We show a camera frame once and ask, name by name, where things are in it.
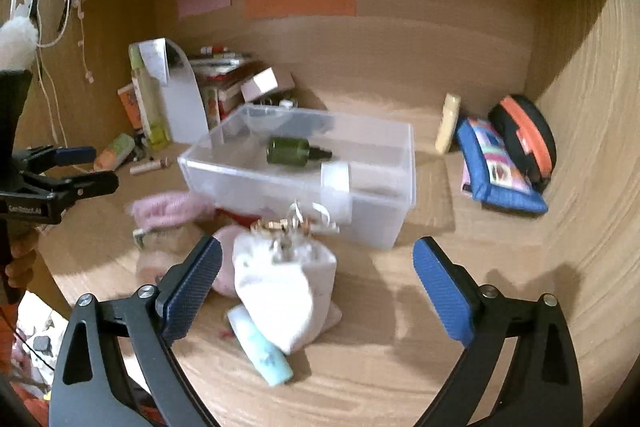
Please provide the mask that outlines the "mint white tube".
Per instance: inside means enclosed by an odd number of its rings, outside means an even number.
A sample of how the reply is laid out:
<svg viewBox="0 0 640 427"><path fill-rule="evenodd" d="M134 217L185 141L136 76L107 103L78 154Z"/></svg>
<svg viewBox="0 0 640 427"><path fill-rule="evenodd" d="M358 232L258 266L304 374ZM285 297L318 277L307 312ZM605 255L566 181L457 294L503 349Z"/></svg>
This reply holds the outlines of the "mint white tube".
<svg viewBox="0 0 640 427"><path fill-rule="evenodd" d="M227 319L250 363L270 387L284 385L292 379L293 371L284 354L259 332L244 306L230 309Z"/></svg>

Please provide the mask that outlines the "black orange zip case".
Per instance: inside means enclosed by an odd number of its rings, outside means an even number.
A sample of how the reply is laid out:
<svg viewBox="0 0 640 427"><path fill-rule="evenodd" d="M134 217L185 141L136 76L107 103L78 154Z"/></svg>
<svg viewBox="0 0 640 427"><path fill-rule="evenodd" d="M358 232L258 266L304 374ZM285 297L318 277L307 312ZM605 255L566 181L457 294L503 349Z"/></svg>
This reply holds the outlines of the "black orange zip case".
<svg viewBox="0 0 640 427"><path fill-rule="evenodd" d="M542 193L556 165L556 144L538 107L522 94L505 96L488 114L520 173Z"/></svg>

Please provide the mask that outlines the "cream lotion bottle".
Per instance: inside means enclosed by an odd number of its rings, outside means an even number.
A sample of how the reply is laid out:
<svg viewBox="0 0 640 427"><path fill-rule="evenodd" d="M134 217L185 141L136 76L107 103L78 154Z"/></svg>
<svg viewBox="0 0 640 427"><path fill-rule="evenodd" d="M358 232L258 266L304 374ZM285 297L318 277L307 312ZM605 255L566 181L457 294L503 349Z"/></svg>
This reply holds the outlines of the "cream lotion bottle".
<svg viewBox="0 0 640 427"><path fill-rule="evenodd" d="M460 115L461 98L459 95L448 93L442 104L442 120L435 140L435 150L438 155L445 155L450 149L454 132L456 132Z"/></svg>

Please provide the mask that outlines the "small wooden lip balm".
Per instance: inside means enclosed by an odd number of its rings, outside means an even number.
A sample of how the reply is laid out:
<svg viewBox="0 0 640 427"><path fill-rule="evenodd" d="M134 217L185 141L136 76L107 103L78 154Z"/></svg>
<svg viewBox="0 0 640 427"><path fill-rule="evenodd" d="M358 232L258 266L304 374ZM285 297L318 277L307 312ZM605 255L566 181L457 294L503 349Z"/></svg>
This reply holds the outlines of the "small wooden lip balm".
<svg viewBox="0 0 640 427"><path fill-rule="evenodd" d="M142 174L145 174L145 173L166 169L169 166L170 166L170 160L168 158L162 158L157 160L140 162L140 164L132 166L129 169L129 172L131 176L141 176Z"/></svg>

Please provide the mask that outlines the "blue patchwork pouch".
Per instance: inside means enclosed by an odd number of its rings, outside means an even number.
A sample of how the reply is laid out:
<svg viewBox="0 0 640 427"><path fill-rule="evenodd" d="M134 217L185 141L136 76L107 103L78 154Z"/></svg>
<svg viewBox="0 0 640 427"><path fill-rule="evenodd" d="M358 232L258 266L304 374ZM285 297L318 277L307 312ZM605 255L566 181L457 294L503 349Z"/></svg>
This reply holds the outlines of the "blue patchwork pouch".
<svg viewBox="0 0 640 427"><path fill-rule="evenodd" d="M465 163L472 199L490 207L543 215L548 205L506 151L502 136L485 119L464 117L456 139Z"/></svg>

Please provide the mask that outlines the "dark green glass bottle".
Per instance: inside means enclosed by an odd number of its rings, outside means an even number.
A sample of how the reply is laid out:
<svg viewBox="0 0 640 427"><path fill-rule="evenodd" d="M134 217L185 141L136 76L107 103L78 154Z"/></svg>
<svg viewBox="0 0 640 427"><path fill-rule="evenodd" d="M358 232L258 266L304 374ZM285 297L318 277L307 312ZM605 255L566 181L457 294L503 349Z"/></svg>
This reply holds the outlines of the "dark green glass bottle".
<svg viewBox="0 0 640 427"><path fill-rule="evenodd" d="M311 145L304 138L292 136L272 136L267 146L269 165L286 167L306 167L313 162L330 160L330 150Z"/></svg>

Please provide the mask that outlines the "pink round lid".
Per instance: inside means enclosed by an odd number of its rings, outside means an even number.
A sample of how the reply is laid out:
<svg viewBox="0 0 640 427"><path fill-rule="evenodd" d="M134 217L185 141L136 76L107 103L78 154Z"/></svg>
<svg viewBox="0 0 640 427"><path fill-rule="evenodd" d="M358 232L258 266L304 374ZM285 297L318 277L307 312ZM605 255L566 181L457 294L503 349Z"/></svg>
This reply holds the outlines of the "pink round lid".
<svg viewBox="0 0 640 427"><path fill-rule="evenodd" d="M227 298L238 297L234 285L233 249L235 239L247 232L247 228L241 227L241 225L226 225L213 234L213 238L217 239L220 244L222 261L218 274L213 281L212 289L221 296Z"/></svg>

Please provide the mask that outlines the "orange book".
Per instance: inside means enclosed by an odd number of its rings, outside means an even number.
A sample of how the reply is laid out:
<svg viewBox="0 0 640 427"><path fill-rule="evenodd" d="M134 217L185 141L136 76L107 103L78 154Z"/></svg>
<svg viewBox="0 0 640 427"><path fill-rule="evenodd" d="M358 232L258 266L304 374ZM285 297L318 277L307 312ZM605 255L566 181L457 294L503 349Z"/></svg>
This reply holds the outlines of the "orange book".
<svg viewBox="0 0 640 427"><path fill-rule="evenodd" d="M142 128L142 119L134 84L130 82L127 86L118 89L117 94L131 126L134 130L140 130Z"/></svg>

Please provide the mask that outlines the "pink white small box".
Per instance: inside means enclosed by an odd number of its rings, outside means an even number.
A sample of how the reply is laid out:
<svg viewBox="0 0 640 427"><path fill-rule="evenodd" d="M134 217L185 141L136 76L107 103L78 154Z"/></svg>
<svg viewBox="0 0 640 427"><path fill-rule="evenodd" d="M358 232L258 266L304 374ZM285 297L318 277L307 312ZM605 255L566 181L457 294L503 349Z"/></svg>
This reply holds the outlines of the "pink white small box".
<svg viewBox="0 0 640 427"><path fill-rule="evenodd" d="M286 68L272 66L244 81L241 93L245 103L252 103L264 96L294 88L295 82L291 73Z"/></svg>

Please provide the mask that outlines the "clear plastic storage bin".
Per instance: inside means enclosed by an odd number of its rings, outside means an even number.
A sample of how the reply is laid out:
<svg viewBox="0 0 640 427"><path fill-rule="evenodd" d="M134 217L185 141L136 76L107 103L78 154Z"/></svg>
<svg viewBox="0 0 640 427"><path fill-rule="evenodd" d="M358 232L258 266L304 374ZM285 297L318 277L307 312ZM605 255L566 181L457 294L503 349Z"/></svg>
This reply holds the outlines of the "clear plastic storage bin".
<svg viewBox="0 0 640 427"><path fill-rule="evenodd" d="M304 138L330 150L330 160L306 167L269 165L272 136ZM321 205L324 162L350 167L352 222L343 239L378 249L396 243L416 205L413 127L401 121L302 108L244 105L179 158L190 190L209 195L236 215L283 217L293 202Z"/></svg>

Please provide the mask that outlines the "orange paper note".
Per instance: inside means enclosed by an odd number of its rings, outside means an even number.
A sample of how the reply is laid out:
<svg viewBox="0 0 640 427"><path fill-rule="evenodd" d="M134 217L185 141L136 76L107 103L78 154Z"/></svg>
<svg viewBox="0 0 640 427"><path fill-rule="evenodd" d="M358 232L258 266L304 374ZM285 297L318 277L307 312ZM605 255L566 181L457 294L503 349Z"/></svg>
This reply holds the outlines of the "orange paper note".
<svg viewBox="0 0 640 427"><path fill-rule="evenodd" d="M249 20L316 15L356 16L357 0L244 0Z"/></svg>

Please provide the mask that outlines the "green orange tube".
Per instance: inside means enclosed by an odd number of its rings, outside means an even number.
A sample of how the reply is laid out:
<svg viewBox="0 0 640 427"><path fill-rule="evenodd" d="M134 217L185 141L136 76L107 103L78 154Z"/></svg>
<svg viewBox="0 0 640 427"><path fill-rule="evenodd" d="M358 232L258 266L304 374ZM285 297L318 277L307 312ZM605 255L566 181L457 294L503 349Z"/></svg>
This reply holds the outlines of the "green orange tube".
<svg viewBox="0 0 640 427"><path fill-rule="evenodd" d="M132 153L135 146L132 136L121 133L96 156L96 160L93 161L93 170L115 171Z"/></svg>

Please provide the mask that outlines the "white cloth pouch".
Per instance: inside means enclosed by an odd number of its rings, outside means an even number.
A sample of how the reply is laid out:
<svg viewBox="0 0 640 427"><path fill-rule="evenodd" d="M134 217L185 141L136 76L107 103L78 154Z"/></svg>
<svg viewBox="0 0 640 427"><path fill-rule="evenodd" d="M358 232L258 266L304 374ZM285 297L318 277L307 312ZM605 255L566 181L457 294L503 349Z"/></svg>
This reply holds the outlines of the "white cloth pouch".
<svg viewBox="0 0 640 427"><path fill-rule="evenodd" d="M236 295L258 331L286 355L341 322L332 298L337 259L316 239L339 231L326 207L293 202L284 218L262 218L234 240Z"/></svg>

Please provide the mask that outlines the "white round jar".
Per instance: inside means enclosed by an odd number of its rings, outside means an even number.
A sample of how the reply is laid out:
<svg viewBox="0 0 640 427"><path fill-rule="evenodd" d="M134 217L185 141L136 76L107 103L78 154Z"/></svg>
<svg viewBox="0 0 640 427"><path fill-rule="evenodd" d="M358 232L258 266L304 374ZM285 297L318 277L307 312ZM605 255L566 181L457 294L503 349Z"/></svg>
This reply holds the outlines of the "white round jar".
<svg viewBox="0 0 640 427"><path fill-rule="evenodd" d="M324 162L320 170L320 199L333 221L339 225L352 222L350 167L346 161Z"/></svg>

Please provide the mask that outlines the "stack of books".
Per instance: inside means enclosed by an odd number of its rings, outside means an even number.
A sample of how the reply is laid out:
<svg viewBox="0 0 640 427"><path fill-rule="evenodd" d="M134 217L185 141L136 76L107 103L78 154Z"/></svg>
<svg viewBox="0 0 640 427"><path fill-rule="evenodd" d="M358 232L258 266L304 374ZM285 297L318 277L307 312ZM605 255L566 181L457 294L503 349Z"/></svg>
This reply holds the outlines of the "stack of books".
<svg viewBox="0 0 640 427"><path fill-rule="evenodd" d="M232 51L191 56L189 64L198 83L208 129L244 103L243 84L265 68L265 63L252 54Z"/></svg>

